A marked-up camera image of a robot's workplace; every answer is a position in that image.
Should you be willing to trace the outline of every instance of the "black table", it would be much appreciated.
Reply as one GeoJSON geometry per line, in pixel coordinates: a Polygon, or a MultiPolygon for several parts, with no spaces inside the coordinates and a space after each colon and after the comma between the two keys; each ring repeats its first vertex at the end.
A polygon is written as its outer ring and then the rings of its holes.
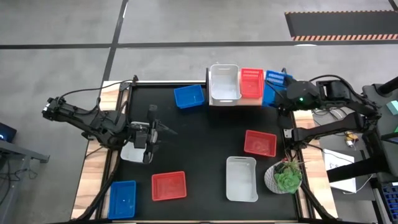
{"type": "Polygon", "coordinates": [[[134,90],[130,110],[132,120],[145,121],[149,105],[157,105],[159,119],[178,132],[177,136],[160,133],[159,139],[163,143],[149,165],[121,160],[115,181],[137,182],[134,219],[296,220],[297,194],[273,194],[264,183],[265,171],[284,157],[284,139],[277,125],[276,109],[203,105],[180,110],[175,105],[173,91],[178,87],[142,85],[134,90]],[[247,129],[276,134],[276,157],[244,153],[247,129]],[[257,202],[231,202],[226,198],[226,160],[229,156],[249,156],[257,160],[257,202]],[[152,201],[152,175],[179,170],[185,172],[187,197],[152,201]]]}

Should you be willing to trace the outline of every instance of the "white plant pot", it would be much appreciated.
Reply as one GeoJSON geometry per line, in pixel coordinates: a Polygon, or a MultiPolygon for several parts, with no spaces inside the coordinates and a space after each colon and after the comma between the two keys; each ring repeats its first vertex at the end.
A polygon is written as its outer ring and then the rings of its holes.
{"type": "Polygon", "coordinates": [[[270,191],[272,191],[275,194],[286,194],[289,192],[279,190],[278,185],[276,184],[275,178],[274,178],[274,169],[275,167],[280,164],[281,162],[275,163],[272,167],[268,168],[266,171],[266,174],[264,175],[264,182],[266,183],[266,186],[270,191]]]}

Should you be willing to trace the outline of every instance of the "gray floor tile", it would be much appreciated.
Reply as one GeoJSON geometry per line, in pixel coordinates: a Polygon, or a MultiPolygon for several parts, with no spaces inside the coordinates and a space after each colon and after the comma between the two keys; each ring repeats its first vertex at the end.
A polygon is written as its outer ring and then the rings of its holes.
{"type": "MultiPolygon", "coordinates": [[[[107,49],[0,50],[0,121],[18,130],[19,146],[50,154],[48,164],[32,161],[39,173],[24,180],[13,223],[67,221],[80,178],[87,140],[67,123],[41,115],[48,97],[101,85],[107,49]]],[[[98,91],[66,96],[92,108],[98,91]]]]}
{"type": "Polygon", "coordinates": [[[361,92],[363,85],[386,82],[396,76],[387,58],[396,45],[316,47],[224,47],[191,49],[118,49],[110,80],[204,80],[205,68],[216,63],[287,71],[295,78],[335,74],[361,92]]]}
{"type": "Polygon", "coordinates": [[[290,40],[285,11],[391,9],[382,0],[134,0],[120,42],[290,40]]]}
{"type": "Polygon", "coordinates": [[[121,0],[1,0],[0,44],[112,42],[121,0]]]}

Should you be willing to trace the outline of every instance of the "potted plant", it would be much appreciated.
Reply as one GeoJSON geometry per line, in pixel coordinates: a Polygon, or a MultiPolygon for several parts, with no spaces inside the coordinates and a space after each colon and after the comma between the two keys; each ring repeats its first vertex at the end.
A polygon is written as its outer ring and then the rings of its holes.
{"type": "Polygon", "coordinates": [[[268,168],[264,176],[268,189],[275,194],[294,194],[303,178],[299,165],[295,158],[287,155],[284,160],[268,168]]]}

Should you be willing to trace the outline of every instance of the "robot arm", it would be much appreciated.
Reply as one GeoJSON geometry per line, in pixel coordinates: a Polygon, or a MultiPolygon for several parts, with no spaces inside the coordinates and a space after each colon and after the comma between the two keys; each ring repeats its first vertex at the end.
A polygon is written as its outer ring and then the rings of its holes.
{"type": "Polygon", "coordinates": [[[320,81],[316,85],[291,78],[287,78],[285,82],[287,88],[279,94],[283,97],[275,99],[282,116],[287,116],[291,111],[296,110],[327,110],[342,106],[354,110],[354,113],[334,123],[311,129],[285,129],[285,137],[291,140],[292,147],[305,148],[305,144],[312,139],[344,131],[367,131],[376,125],[381,116],[377,112],[377,105],[374,102],[355,93],[343,79],[320,81]]]}
{"type": "MultiPolygon", "coordinates": [[[[124,106],[130,108],[133,83],[124,82],[119,89],[122,96],[129,90],[129,97],[124,106]]],[[[123,106],[118,110],[102,111],[99,107],[100,99],[92,110],[84,110],[68,104],[63,97],[49,98],[42,111],[43,117],[51,121],[66,122],[82,130],[82,136],[89,139],[94,136],[101,146],[110,150],[121,149],[129,142],[134,143],[135,149],[145,149],[142,163],[149,164],[157,150],[160,141],[157,140],[159,131],[174,131],[163,125],[157,118],[157,106],[150,105],[147,112],[148,123],[130,121],[128,109],[123,114],[123,106]]]]}

